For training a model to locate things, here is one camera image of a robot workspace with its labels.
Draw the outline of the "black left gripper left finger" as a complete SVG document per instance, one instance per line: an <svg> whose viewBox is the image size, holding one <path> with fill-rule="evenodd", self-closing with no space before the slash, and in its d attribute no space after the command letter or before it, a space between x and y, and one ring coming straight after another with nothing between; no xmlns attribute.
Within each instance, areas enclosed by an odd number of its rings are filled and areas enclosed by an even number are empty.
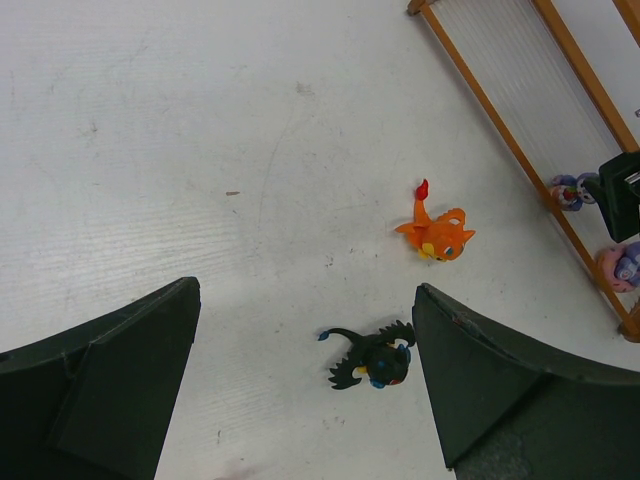
<svg viewBox="0 0 640 480"><path fill-rule="evenodd" d="M154 478L200 310L183 277L2 353L2 478Z"/></svg>

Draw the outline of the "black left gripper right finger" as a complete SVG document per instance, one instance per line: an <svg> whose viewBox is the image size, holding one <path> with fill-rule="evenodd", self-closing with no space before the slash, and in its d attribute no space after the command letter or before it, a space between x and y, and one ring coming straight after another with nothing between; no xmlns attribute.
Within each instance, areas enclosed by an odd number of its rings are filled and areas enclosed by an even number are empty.
<svg viewBox="0 0 640 480"><path fill-rule="evenodd" d="M429 284L412 323L457 478L638 478L638 372L554 348Z"/></svg>

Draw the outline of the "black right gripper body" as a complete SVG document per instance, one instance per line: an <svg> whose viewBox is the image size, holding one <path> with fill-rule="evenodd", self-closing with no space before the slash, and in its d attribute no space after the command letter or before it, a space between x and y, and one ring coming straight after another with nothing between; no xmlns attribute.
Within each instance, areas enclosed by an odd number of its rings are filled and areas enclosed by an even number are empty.
<svg viewBox="0 0 640 480"><path fill-rule="evenodd" d="M599 167L584 185L598 205L610 238L639 234L639 152L623 152Z"/></svg>

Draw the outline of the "purple bunny toy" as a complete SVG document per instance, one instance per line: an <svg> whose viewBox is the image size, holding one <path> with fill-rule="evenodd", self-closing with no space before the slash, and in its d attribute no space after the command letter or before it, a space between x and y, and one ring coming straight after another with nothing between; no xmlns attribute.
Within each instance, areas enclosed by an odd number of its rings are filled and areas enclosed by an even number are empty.
<svg viewBox="0 0 640 480"><path fill-rule="evenodd" d="M557 175L550 181L549 193L561 210L576 212L584 205L596 203L586 189L585 181L597 178L595 172L585 172L578 176Z"/></svg>

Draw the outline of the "black dragon toy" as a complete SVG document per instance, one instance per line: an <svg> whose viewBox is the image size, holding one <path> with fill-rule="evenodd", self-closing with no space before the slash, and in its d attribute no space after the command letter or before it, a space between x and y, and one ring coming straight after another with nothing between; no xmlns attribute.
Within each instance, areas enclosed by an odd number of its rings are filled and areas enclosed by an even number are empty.
<svg viewBox="0 0 640 480"><path fill-rule="evenodd" d="M351 343L346 355L329 369L328 381L332 389L354 387L362 381L363 375L376 389L398 385L406 379L411 364L410 348L416 344L410 323L397 320L369 335L335 327L321 332L318 341L325 341L331 335L340 335Z"/></svg>

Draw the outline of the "orange dragon toy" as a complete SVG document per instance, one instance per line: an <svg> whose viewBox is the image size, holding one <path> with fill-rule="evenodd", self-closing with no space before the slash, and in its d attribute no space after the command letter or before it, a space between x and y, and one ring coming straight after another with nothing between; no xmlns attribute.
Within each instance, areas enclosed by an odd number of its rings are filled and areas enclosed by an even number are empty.
<svg viewBox="0 0 640 480"><path fill-rule="evenodd" d="M437 218L431 218L424 202L429 196L427 179L415 189L413 220L394 229L405 237L419 256L426 260L449 262L459 258L476 231L467 229L466 213L453 208Z"/></svg>

